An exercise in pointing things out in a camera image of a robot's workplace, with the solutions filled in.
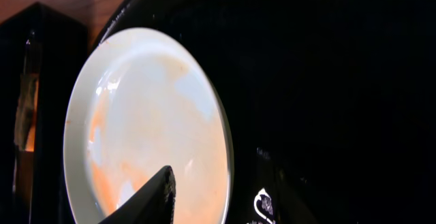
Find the orange green sponge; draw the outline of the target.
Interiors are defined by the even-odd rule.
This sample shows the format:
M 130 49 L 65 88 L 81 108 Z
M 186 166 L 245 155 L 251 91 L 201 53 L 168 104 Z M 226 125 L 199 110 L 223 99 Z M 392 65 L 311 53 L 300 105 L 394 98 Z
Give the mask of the orange green sponge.
M 20 76 L 14 143 L 21 151 L 33 152 L 34 150 L 39 77 L 40 75 L 35 73 Z

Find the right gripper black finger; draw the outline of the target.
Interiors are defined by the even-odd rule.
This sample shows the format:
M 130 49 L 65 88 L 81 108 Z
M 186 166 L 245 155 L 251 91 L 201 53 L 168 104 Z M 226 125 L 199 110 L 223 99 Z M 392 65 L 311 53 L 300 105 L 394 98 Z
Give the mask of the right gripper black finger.
M 99 224 L 173 224 L 175 198 L 174 172 L 166 165 Z

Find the light blue plate front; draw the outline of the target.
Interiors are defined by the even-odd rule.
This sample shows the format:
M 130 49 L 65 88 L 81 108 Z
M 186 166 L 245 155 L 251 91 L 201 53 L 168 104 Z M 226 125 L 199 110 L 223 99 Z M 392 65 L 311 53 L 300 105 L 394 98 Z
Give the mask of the light blue plate front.
M 163 166 L 175 175 L 175 223 L 224 223 L 232 153 L 225 112 L 175 39 L 130 28 L 82 67 L 67 109 L 63 165 L 75 222 L 98 223 Z

